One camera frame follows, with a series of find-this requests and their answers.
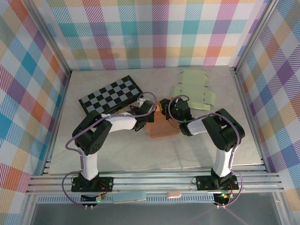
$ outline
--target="black mounting plate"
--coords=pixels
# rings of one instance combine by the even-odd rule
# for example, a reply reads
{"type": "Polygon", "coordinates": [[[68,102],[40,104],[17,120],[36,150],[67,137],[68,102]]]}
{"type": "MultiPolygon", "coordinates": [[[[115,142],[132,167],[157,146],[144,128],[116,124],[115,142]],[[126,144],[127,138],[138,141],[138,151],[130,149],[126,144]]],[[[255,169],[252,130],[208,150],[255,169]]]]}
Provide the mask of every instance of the black mounting plate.
{"type": "Polygon", "coordinates": [[[112,192],[113,177],[96,176],[92,180],[86,180],[81,174],[72,180],[72,192],[112,192]]]}
{"type": "Polygon", "coordinates": [[[231,186],[233,190],[239,190],[239,184],[237,177],[232,175],[230,179],[226,180],[223,184],[220,185],[219,188],[216,188],[213,182],[211,181],[211,176],[196,176],[196,184],[198,191],[206,191],[206,190],[224,190],[230,191],[231,186]]]}

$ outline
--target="purple cable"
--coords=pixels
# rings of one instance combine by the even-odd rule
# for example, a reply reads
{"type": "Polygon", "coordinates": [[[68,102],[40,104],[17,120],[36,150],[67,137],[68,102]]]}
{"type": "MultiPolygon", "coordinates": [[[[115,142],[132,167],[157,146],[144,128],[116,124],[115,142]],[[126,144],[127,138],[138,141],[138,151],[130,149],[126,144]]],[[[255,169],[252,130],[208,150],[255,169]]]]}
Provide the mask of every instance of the purple cable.
{"type": "Polygon", "coordinates": [[[234,126],[233,123],[230,122],[229,119],[227,119],[225,116],[222,116],[221,114],[218,114],[218,113],[215,113],[215,112],[209,113],[209,114],[204,115],[204,116],[197,117],[196,119],[189,120],[189,121],[180,121],[180,120],[175,119],[175,118],[171,115],[171,110],[170,110],[171,103],[172,103],[174,100],[176,100],[176,99],[178,99],[179,97],[181,97],[181,96],[186,97],[186,98],[187,98],[187,101],[189,100],[189,97],[186,96],[186,95],[178,95],[178,96],[174,97],[174,98],[169,102],[169,105],[168,105],[168,112],[169,112],[170,117],[171,117],[173,120],[175,120],[175,121],[177,121],[177,122],[179,122],[179,123],[187,123],[187,122],[193,122],[193,121],[195,121],[195,120],[202,119],[202,118],[207,117],[207,116],[218,116],[218,117],[222,118],[223,120],[225,120],[225,121],[233,128],[233,130],[234,130],[234,132],[235,132],[235,134],[236,134],[236,136],[237,136],[237,144],[236,144],[236,145],[233,147],[233,149],[232,149],[232,152],[231,152],[231,155],[230,155],[230,159],[229,159],[229,165],[228,165],[228,168],[229,168],[230,172],[232,172],[232,173],[237,173],[237,174],[240,176],[241,186],[240,186],[240,190],[239,190],[237,196],[235,197],[235,199],[234,199],[231,203],[227,204],[226,206],[231,205],[231,204],[234,203],[234,202],[238,199],[238,197],[240,196],[240,193],[241,193],[242,188],[243,188],[243,185],[244,185],[244,179],[243,179],[242,175],[241,175],[239,172],[235,172],[235,171],[232,170],[233,156],[234,156],[235,151],[237,150],[237,148],[238,148],[238,146],[239,146],[239,144],[240,144],[240,134],[239,134],[237,128],[234,126]]]}
{"type": "Polygon", "coordinates": [[[84,129],[83,131],[81,131],[80,133],[76,134],[74,137],[72,137],[67,143],[66,143],[66,149],[70,150],[70,151],[75,151],[77,153],[79,153],[80,155],[80,170],[79,171],[73,171],[73,172],[69,172],[63,179],[62,179],[62,182],[61,182],[61,187],[62,187],[62,191],[63,193],[65,194],[65,196],[74,204],[76,205],[79,205],[79,206],[82,206],[82,207],[85,207],[83,206],[82,204],[80,203],[77,203],[75,201],[73,201],[73,199],[71,199],[71,197],[67,194],[65,188],[64,188],[64,181],[65,179],[67,178],[67,176],[71,175],[71,174],[78,174],[78,173],[81,173],[83,171],[83,154],[82,152],[80,152],[78,149],[73,149],[73,148],[70,148],[69,147],[69,144],[74,141],[76,138],[78,138],[80,135],[83,135],[85,132],[87,132],[88,130],[90,130],[91,128],[93,128],[94,126],[96,126],[98,123],[100,123],[101,121],[105,120],[105,119],[108,119],[108,118],[113,118],[113,117],[131,117],[131,118],[137,118],[137,117],[144,117],[144,116],[148,116],[150,115],[151,113],[153,113],[155,110],[156,110],[156,107],[158,105],[158,100],[156,98],[156,96],[152,93],[152,92],[149,92],[149,91],[146,91],[146,92],[143,92],[142,94],[140,94],[140,96],[137,98],[137,99],[140,99],[140,97],[144,94],[151,94],[154,99],[155,99],[155,105],[154,107],[148,112],[148,113],[145,113],[145,114],[142,114],[142,115],[123,115],[123,114],[120,114],[120,115],[110,115],[110,116],[106,116],[106,117],[103,117],[99,120],[97,120],[96,122],[94,122],[92,125],[90,125],[88,128],[84,129]]]}

